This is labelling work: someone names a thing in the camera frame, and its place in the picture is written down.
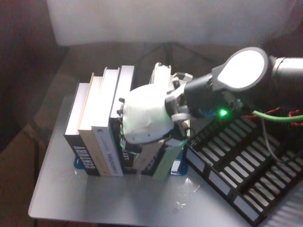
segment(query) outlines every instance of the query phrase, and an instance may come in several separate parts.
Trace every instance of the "table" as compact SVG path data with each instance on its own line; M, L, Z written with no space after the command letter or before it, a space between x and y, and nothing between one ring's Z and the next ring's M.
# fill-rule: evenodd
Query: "table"
M59 112L28 214L33 218L153 227L249 227L191 167L164 182L149 176L87 176L63 137L73 96ZM260 225L302 226L303 182Z

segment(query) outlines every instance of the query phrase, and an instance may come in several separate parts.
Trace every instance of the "robotic arm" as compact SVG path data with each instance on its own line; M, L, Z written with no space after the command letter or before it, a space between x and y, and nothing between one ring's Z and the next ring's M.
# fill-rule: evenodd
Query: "robotic arm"
M149 84L121 99L121 130L127 142L182 140L187 130L181 127L183 121L222 110L251 114L303 106L303 59L275 58L256 47L242 49L211 73L180 85L178 79L184 76L174 75L172 91Z

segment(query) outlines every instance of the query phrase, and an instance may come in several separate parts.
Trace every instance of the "white circular joint cover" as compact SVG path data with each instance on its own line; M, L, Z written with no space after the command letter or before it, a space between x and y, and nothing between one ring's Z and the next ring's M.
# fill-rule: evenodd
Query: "white circular joint cover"
M138 87L125 97L123 132L132 144L161 139L174 127L165 108L166 90L155 84Z
M245 88L259 79L264 67L265 60L260 52L242 51L229 59L217 79L231 88Z

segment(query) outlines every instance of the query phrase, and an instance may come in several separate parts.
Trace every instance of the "black plastic tray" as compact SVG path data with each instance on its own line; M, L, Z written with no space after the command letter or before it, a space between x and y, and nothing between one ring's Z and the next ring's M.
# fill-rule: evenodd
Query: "black plastic tray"
M301 145L299 132L267 123L269 143L280 158ZM252 226L260 224L303 176L303 160L277 164L268 152L257 121L214 120L184 149L189 164Z

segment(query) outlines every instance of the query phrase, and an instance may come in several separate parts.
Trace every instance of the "brown floor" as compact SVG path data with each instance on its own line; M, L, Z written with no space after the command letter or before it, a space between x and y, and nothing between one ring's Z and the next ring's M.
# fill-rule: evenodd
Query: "brown floor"
M73 93L77 80L89 82L92 72L102 75L106 66L117 68L131 64L155 44L88 44L70 48L52 84L48 88L44 102L35 116L36 123L45 129L53 129L61 101L66 94ZM223 63L239 47L190 46L189 48L205 54L214 62L193 58L193 54L174 48L175 71L185 71L194 76L208 73L214 66ZM191 59L183 68L181 62ZM147 84L152 69L157 62L165 62L162 50L144 59L140 65L138 84ZM26 126L14 140L0 153L0 226L33 226L33 219L27 214L34 190L34 141L32 130ZM40 146L40 166L46 148ZM65 221L39 220L39 227L63 227ZM88 227L94 224L68 223L67 227Z

